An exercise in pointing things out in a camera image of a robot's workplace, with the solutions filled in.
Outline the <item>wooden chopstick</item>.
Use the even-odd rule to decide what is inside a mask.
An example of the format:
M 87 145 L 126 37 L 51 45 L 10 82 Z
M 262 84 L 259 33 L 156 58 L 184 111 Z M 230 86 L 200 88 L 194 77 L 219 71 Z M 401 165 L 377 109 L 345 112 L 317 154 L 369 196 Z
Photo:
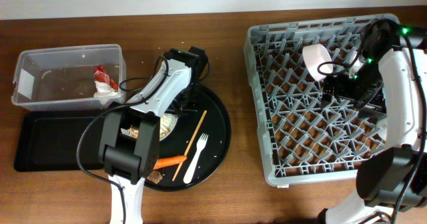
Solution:
M 194 142 L 194 139 L 195 139 L 195 137 L 196 137 L 196 135 L 197 135 L 197 133 L 199 131 L 199 128 L 201 127 L 201 124 L 203 123 L 203 120 L 205 119 L 206 114 L 207 114 L 207 110 L 204 110 L 203 113 L 202 113 L 202 115 L 201 115 L 201 117 L 200 117 L 200 119 L 199 119 L 199 122 L 198 122 L 198 124 L 197 124 L 197 126 L 195 128 L 195 131 L 193 132 L 193 135 L 191 136 L 191 139 L 190 139 L 189 143 L 187 144 L 187 148 L 186 148 L 186 150 L 184 152 L 184 156 L 186 156 L 186 157 L 187 157 L 187 154 L 189 153 L 189 150 L 191 149 L 191 146 L 192 146 L 192 144 Z M 178 167 L 177 167 L 177 169 L 176 169 L 176 171 L 175 171 L 175 173 L 173 175 L 172 181 L 175 181 L 175 179 L 177 177 L 177 174 L 179 173 L 182 165 L 183 165 L 183 163 L 180 163 L 178 165 Z

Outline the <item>grey plate with food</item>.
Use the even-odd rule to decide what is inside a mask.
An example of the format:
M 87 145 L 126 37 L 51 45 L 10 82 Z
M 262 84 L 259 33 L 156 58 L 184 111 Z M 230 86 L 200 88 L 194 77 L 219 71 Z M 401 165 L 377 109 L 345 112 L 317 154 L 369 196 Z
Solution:
M 159 131 L 159 140 L 162 141 L 165 139 L 175 128 L 178 120 L 178 116 L 170 113 L 165 113 L 160 119 L 160 131 Z M 137 139 L 139 135 L 139 129 L 137 127 L 131 126 L 129 129 L 121 128 L 121 133 L 129 137 Z

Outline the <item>round black tray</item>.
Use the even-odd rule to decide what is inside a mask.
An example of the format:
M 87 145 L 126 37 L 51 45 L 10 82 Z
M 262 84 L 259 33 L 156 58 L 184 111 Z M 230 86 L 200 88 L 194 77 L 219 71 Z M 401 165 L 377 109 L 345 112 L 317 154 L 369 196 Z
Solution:
M 191 182 L 183 182 L 184 175 L 196 152 L 196 143 L 208 135 L 201 151 Z M 209 178 L 225 159 L 232 136 L 230 116 L 220 98 L 203 85 L 194 87 L 194 96 L 185 115 L 177 119 L 173 131 L 159 143 L 159 157 L 183 155 L 193 139 L 187 160 L 175 174 L 176 166 L 160 169 L 163 179 L 159 183 L 146 181 L 145 186 L 156 191 L 181 191 Z

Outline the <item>white plastic fork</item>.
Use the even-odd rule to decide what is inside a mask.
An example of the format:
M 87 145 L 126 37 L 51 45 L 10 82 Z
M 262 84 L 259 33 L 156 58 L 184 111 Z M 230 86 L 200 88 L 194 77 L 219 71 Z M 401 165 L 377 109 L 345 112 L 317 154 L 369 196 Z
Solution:
M 191 160 L 191 163 L 189 164 L 189 167 L 187 168 L 187 171 L 183 177 L 183 182 L 185 184 L 189 184 L 193 178 L 193 175 L 195 173 L 195 168 L 199 160 L 199 156 L 201 155 L 201 152 L 204 150 L 207 144 L 208 137 L 209 137 L 208 134 L 203 133 L 196 143 L 195 155 L 193 156 L 193 159 Z

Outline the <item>pink bowl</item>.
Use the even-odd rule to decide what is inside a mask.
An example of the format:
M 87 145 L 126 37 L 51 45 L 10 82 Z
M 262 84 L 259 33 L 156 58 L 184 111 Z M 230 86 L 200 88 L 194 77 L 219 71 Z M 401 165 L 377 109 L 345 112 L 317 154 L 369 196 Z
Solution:
M 320 71 L 323 73 L 332 73 L 333 65 L 330 63 L 332 59 L 328 50 L 323 45 L 315 44 L 305 46 L 302 49 L 302 55 L 306 68 L 315 81 L 321 81 L 326 77 L 318 71 L 318 67 L 322 63 L 328 62 L 328 64 L 321 66 Z

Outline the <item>orange carrot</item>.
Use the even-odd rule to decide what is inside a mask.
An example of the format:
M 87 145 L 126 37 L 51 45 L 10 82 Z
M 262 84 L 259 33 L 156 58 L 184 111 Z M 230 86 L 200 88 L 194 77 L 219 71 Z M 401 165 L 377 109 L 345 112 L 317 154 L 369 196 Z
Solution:
M 173 157 L 160 158 L 155 162 L 154 170 L 162 169 L 165 167 L 171 167 L 183 163 L 187 157 L 185 155 L 178 155 Z

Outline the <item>brown cookie piece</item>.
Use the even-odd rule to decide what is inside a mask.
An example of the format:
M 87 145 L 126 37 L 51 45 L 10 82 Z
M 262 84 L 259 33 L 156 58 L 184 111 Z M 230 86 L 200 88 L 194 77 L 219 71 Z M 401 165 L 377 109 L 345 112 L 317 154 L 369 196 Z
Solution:
M 163 179 L 163 175 L 159 171 L 157 171 L 157 170 L 152 171 L 149 174 L 149 176 L 147 177 L 147 180 L 150 181 L 150 182 L 152 182 L 152 183 L 154 183 L 154 184 L 160 183 L 160 181 L 162 179 Z

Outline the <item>white tissue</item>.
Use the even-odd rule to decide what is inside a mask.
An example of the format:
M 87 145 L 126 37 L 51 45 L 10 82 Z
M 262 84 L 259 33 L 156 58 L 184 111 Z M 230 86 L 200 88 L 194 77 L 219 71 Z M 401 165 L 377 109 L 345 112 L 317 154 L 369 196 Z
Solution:
M 111 97 L 116 95 L 117 91 L 107 83 L 95 81 L 96 92 L 93 94 L 95 98 Z

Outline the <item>red snack wrapper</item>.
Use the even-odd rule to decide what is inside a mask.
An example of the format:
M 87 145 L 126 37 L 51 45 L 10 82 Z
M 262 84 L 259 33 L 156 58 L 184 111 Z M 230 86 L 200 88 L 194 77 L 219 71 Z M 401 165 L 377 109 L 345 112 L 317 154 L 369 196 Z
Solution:
M 100 83 L 106 83 L 108 84 L 112 89 L 114 89 L 115 91 L 118 90 L 118 86 L 115 83 L 115 81 L 109 76 L 109 74 L 107 73 L 107 71 L 105 70 L 105 68 L 101 65 L 97 66 L 94 70 L 93 70 L 93 74 L 95 77 L 95 80 L 100 82 Z

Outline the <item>cream cup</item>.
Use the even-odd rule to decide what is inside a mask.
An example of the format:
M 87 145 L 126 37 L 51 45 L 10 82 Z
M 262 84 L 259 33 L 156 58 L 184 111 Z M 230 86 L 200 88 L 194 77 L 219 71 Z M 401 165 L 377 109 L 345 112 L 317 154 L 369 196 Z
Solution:
M 378 135 L 380 136 L 381 139 L 383 139 L 384 141 L 387 138 L 387 118 L 381 118 L 377 121 L 376 123 L 377 128 L 379 128 L 379 132 Z

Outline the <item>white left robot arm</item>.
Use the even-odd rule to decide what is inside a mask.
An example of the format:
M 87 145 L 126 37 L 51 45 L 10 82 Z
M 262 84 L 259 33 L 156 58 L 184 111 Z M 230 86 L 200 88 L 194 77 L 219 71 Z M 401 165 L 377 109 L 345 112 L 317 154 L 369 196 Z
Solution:
M 202 48 L 172 48 L 157 58 L 157 73 L 145 87 L 97 116 L 103 119 L 97 156 L 108 176 L 88 171 L 80 154 L 76 161 L 86 175 L 110 184 L 111 223 L 142 223 L 143 187 L 159 155 L 161 117 L 174 101 L 188 103 L 207 63 Z

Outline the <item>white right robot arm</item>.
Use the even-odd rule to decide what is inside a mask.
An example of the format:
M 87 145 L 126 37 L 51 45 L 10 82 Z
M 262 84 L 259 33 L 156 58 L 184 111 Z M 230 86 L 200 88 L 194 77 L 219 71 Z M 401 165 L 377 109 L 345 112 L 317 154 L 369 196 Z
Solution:
M 383 152 L 364 161 L 356 190 L 318 215 L 319 223 L 395 223 L 400 212 L 426 206 L 426 29 L 383 18 L 362 33 L 357 58 L 364 64 L 312 61 L 324 82 L 323 101 L 348 99 L 357 110 L 377 102 L 367 117 L 385 120 Z

